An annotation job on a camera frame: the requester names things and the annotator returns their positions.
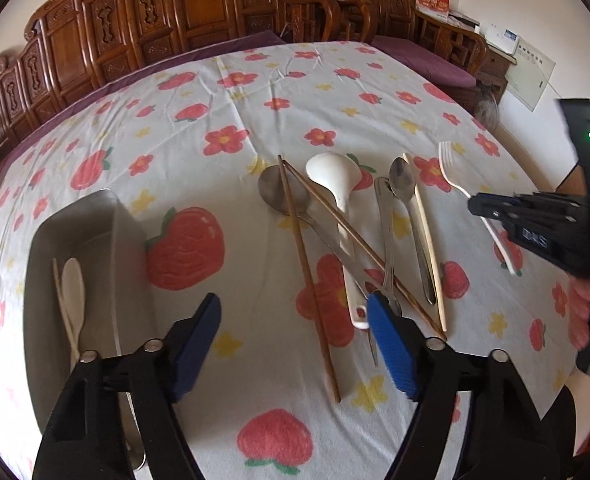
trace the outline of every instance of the poster on wall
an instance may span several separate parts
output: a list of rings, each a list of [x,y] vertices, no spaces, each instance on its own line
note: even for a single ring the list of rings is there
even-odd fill
[[[514,56],[517,65],[511,66],[506,73],[508,92],[533,112],[548,85],[555,61],[523,38],[520,38]]]
[[[433,16],[442,22],[448,21],[450,0],[415,0],[415,7],[420,12]]]

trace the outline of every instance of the tablecloth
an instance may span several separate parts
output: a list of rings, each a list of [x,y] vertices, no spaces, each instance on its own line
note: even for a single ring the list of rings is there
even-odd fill
[[[508,274],[482,223],[441,176],[440,140],[453,141],[471,192],[534,190],[459,105],[360,43],[290,44],[181,64],[54,128],[12,164],[0,188],[1,457],[28,479],[40,442],[22,338],[32,237],[56,211],[109,187],[151,240],[147,266],[160,333],[194,313],[207,292],[222,301],[222,324],[197,385],[177,406],[204,476],[383,478],[414,405],[383,364],[374,367],[365,334],[349,322],[341,267],[305,229],[343,397],[330,400],[289,223],[257,193],[259,174],[278,153],[300,170],[324,151],[353,158],[362,180],[351,195],[351,222],[379,253],[373,177],[411,153],[443,266],[449,343],[480,355],[505,349],[543,414],[574,362],[568,279],[515,246],[520,275]],[[191,236],[205,228],[208,235]],[[422,301],[401,205],[394,234],[397,275]],[[190,251],[200,262],[186,261]],[[440,478],[455,466],[467,398],[457,399]],[[146,468],[138,476],[148,478]]]

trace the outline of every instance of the white plastic fork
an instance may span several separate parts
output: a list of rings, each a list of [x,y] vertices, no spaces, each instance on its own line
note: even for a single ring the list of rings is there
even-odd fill
[[[443,174],[446,182],[455,189],[459,189],[467,199],[470,199],[470,193],[461,184],[458,184],[462,182],[462,178],[453,161],[452,143],[449,140],[440,142],[437,150],[440,159],[441,174]],[[494,225],[491,224],[488,218],[480,217],[480,219],[486,226],[486,229],[490,233],[492,240],[494,240],[495,244],[497,245],[497,248],[499,248],[499,251],[502,253],[504,262],[508,268],[508,272],[515,276],[517,271],[515,270],[515,266],[512,264],[512,259],[510,258],[510,254],[508,254],[508,250],[506,249],[504,241],[499,237],[497,229],[495,229]]]

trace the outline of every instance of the white wall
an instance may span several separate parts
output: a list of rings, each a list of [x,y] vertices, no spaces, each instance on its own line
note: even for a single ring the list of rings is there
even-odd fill
[[[459,0],[459,10],[482,25],[510,28],[556,62],[534,112],[509,92],[500,102],[501,123],[556,187],[575,162],[556,92],[590,98],[590,12],[581,0]]]

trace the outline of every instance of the wooden chopstick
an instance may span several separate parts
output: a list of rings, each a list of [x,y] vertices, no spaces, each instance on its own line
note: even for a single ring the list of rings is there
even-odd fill
[[[284,195],[286,195],[286,202],[289,207],[289,216],[293,222],[293,235],[295,237],[295,244],[297,245],[297,254],[299,255],[299,264],[301,265],[301,271],[304,274],[304,281],[306,282],[306,288],[309,291],[310,301],[313,303],[313,316],[315,320],[315,330],[317,331],[317,338],[319,339],[319,347],[322,351],[322,358],[324,359],[324,366],[326,368],[326,375],[330,380],[331,393],[333,394],[333,400],[340,402],[342,397],[339,394],[339,386],[337,384],[337,377],[335,375],[335,368],[331,361],[331,352],[328,348],[328,339],[326,338],[326,332],[324,325],[322,324],[322,317],[319,313],[319,303],[317,302],[317,295],[315,294],[315,286],[313,284],[313,274],[310,271],[309,258],[306,255],[306,247],[304,247],[304,240],[301,237],[301,229],[299,227],[299,218],[295,212],[295,204],[293,202],[293,196],[291,195],[291,186],[284,169],[285,161],[278,155],[277,159],[280,163],[280,178],[281,184],[284,188]]]
[[[331,204],[328,203],[320,192],[318,192],[311,183],[305,179],[299,171],[293,168],[286,160],[283,162],[284,166],[301,182],[301,184],[307,189],[307,191],[315,197],[318,202],[324,206],[324,208],[335,218],[339,225],[341,225],[348,234],[350,234],[353,239],[360,245],[360,247],[368,254],[368,256],[373,259],[373,261],[377,264],[377,266],[384,270],[384,261],[377,255],[377,253],[373,250],[373,248],[367,244],[366,240],[361,237],[361,235],[353,229],[353,226],[350,225],[344,216]],[[403,297],[406,298],[406,301],[411,304],[414,310],[422,317],[422,319],[426,322],[426,324],[431,327],[431,329],[444,341],[446,341],[446,334],[441,329],[441,327],[433,320],[431,316],[424,310],[422,305],[415,299],[415,297],[411,294],[411,292],[404,286],[402,282],[399,281],[398,277],[394,276],[394,282],[397,290],[402,293]]]

